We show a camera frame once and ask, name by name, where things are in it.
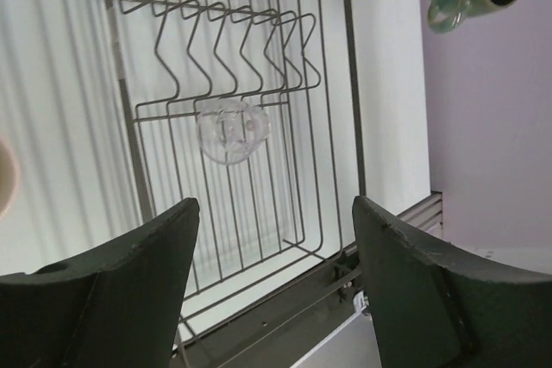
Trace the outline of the dark wire dish rack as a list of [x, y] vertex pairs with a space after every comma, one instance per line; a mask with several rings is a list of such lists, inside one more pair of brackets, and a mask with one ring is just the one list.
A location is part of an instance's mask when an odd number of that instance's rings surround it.
[[353, 241], [343, 0], [103, 0], [138, 209], [193, 197], [188, 345]]

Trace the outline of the clear faceted glass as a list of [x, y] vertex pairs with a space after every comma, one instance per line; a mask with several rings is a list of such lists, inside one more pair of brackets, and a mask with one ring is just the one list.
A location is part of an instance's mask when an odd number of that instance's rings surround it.
[[267, 139], [271, 124], [258, 105], [234, 98], [209, 100], [196, 120], [202, 153], [221, 165], [237, 165], [249, 158]]

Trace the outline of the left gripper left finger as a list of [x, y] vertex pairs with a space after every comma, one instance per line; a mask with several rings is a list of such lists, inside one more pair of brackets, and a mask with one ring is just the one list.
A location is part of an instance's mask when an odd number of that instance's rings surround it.
[[198, 236], [186, 198], [34, 273], [1, 277], [3, 367], [168, 367]]

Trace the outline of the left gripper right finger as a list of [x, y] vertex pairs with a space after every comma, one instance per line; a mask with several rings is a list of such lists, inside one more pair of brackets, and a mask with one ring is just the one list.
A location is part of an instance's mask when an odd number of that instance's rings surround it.
[[358, 196], [352, 216], [384, 367], [548, 367], [551, 277], [482, 258]]

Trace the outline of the pink ceramic mug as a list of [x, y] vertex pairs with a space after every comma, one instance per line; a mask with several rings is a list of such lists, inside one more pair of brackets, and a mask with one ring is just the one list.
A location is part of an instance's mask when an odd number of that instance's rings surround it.
[[5, 217], [7, 212], [13, 205], [21, 181], [21, 167], [16, 157], [16, 153], [11, 144], [5, 137], [1, 137], [1, 219]]

